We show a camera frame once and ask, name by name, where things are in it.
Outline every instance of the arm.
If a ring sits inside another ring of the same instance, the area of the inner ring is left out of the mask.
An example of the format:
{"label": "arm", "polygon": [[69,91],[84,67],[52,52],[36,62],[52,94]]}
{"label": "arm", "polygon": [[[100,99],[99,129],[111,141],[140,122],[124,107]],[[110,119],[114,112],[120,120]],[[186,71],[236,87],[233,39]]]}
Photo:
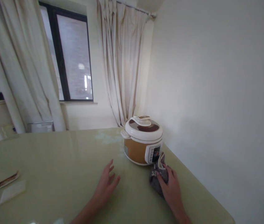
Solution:
{"label": "arm", "polygon": [[167,184],[163,181],[160,173],[157,173],[157,178],[161,185],[164,198],[179,224],[191,224],[191,220],[187,216],[183,207],[177,173],[166,165],[164,165],[164,167],[168,172]]}
{"label": "arm", "polygon": [[118,176],[114,181],[113,179],[115,177],[115,174],[109,176],[109,173],[114,168],[114,166],[110,167],[112,163],[113,160],[111,160],[105,166],[92,199],[76,216],[76,218],[71,222],[71,224],[90,223],[94,216],[97,214],[97,212],[107,203],[114,189],[120,181],[120,176]]}

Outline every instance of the curtain rod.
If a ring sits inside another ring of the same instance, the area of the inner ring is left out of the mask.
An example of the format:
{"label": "curtain rod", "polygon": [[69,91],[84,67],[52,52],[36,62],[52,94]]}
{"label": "curtain rod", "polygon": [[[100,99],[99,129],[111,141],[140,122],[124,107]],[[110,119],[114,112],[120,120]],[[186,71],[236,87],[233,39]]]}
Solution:
{"label": "curtain rod", "polygon": [[145,11],[145,10],[140,9],[140,8],[136,8],[136,7],[134,7],[134,6],[128,5],[128,4],[123,3],[123,2],[120,2],[120,1],[116,1],[116,2],[117,2],[117,3],[120,3],[120,4],[123,4],[123,5],[125,5],[125,6],[127,6],[127,7],[129,7],[129,8],[134,8],[134,9],[136,9],[137,11],[140,11],[140,12],[146,13],[146,14],[148,14],[148,15],[151,14],[151,17],[152,17],[153,19],[155,19],[155,18],[157,17],[157,14],[156,14],[156,13],[150,13],[150,12],[148,12],[148,11]]}

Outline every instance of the electric pressure cooker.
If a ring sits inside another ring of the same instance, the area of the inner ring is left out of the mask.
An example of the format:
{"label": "electric pressure cooker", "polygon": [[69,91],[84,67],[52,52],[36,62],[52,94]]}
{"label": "electric pressure cooker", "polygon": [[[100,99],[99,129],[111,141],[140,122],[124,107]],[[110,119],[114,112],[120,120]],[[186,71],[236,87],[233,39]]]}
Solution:
{"label": "electric pressure cooker", "polygon": [[150,165],[159,159],[163,131],[149,116],[133,116],[121,132],[125,155],[141,166]]}

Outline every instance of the curtain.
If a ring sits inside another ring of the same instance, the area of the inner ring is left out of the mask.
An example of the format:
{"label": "curtain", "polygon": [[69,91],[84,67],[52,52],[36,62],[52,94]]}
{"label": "curtain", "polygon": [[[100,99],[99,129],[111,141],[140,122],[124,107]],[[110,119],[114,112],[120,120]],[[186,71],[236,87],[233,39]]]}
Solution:
{"label": "curtain", "polygon": [[53,121],[64,131],[55,70],[37,0],[0,0],[0,88],[17,133]]}
{"label": "curtain", "polygon": [[119,126],[133,116],[141,58],[141,38],[148,15],[115,0],[97,0],[104,81]]}

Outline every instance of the window frame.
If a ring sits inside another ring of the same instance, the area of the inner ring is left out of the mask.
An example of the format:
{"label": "window frame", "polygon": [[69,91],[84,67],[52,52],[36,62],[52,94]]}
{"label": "window frame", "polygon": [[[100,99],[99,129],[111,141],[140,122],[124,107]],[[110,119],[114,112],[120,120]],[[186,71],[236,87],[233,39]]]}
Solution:
{"label": "window frame", "polygon": [[47,3],[43,3],[43,2],[39,2],[39,5],[47,8],[50,29],[51,29],[52,39],[53,39],[53,45],[54,45],[54,50],[55,50],[55,55],[56,55],[56,61],[57,61],[57,66],[59,70],[60,82],[61,82],[61,87],[62,87],[63,96],[64,96],[64,100],[59,100],[59,101],[61,102],[69,102],[69,101],[91,101],[93,102],[94,101],[93,88],[92,88],[92,99],[88,99],[88,100],[87,99],[71,99],[68,79],[67,79],[67,73],[66,73],[66,67],[64,63],[63,48],[61,44],[61,38],[59,34],[59,26],[58,26],[58,20],[57,20],[57,15],[61,15],[61,16],[65,16],[71,19],[86,22],[89,68],[90,68],[90,76],[91,76],[91,84],[92,84],[92,67],[91,67],[91,55],[90,55],[90,49],[89,49],[87,16],[81,15],[75,12],[71,12],[71,11],[56,7],[56,6],[52,6]]}

